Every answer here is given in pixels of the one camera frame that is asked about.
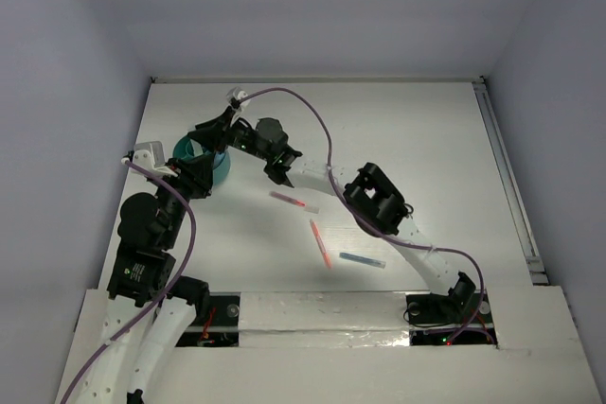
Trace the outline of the blue gel pen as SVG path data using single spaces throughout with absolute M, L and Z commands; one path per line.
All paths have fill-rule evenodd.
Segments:
M 384 269 L 386 266 L 386 263 L 384 261 L 381 261 L 378 259 L 373 259 L 370 257 L 345 253 L 345 252 L 340 253 L 339 258 L 342 260 L 349 261 L 349 262 L 354 262 L 354 263 L 362 264 L 362 265 L 369 266 L 369 267 L 379 268 L 379 269 Z

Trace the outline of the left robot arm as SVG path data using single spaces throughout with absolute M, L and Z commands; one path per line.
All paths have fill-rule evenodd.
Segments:
M 208 284 L 184 270 L 197 237 L 190 203 L 211 193 L 213 155 L 161 163 L 142 147 L 121 162 L 156 190 L 135 193 L 120 207 L 99 346 L 62 403 L 150 402 L 179 339 L 209 312 Z

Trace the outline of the green round pen holder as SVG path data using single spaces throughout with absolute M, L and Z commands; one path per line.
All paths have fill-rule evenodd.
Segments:
M 191 160 L 203 155 L 209 155 L 210 150 L 187 136 L 179 139 L 172 151 L 172 157 L 183 160 Z M 227 151 L 216 152 L 213 161 L 213 183 L 222 184 L 231 168 L 230 155 Z

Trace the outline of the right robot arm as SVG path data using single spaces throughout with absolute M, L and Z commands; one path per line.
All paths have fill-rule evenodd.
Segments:
M 336 197 L 358 226 L 392 246 L 418 273 L 429 291 L 409 304 L 409 316 L 428 325 L 466 325 L 479 311 L 485 292 L 482 278 L 472 280 L 450 264 L 449 248 L 438 248 L 417 230 L 413 208 L 373 163 L 352 170 L 331 161 L 314 162 L 293 149 L 280 122 L 265 117 L 251 126 L 230 111 L 200 123 L 188 138 L 207 151 L 238 149 L 262 160 L 277 185 L 318 191 Z

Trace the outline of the orange red pen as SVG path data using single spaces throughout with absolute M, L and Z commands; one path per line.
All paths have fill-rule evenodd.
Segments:
M 326 250 L 323 239 L 321 238 L 318 226 L 314 220 L 310 220 L 310 226 L 311 226 L 312 233 L 313 233 L 314 239 L 316 241 L 317 247 L 319 249 L 319 252 L 322 255 L 323 261 L 325 263 L 325 266 L 330 270 L 332 268 L 330 256 Z

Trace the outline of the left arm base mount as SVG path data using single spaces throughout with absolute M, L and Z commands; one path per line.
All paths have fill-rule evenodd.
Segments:
M 205 318 L 192 323 L 180 336 L 176 346 L 237 347 L 240 313 L 239 293 L 211 293 Z

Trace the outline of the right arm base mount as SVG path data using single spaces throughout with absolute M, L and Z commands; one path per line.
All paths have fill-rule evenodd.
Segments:
M 447 309 L 445 302 L 429 293 L 406 296 L 402 318 L 408 323 L 413 346 L 497 345 L 487 295 L 477 291 L 462 313 Z

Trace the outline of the pink gel pen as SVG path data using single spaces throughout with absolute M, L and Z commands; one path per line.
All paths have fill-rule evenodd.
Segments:
M 274 198 L 274 199 L 276 199 L 276 200 L 288 203 L 290 205 L 294 205 L 294 206 L 300 207 L 300 208 L 302 208 L 304 211 L 306 211 L 308 213 L 318 214 L 319 211 L 320 211 L 320 209 L 317 206 L 315 206 L 315 205 L 309 204 L 307 202 L 303 202 L 300 199 L 296 199 L 296 198 L 284 195 L 282 193 L 278 193 L 278 192 L 275 192 L 275 191 L 270 191 L 269 192 L 269 196 L 272 197 L 272 198 Z

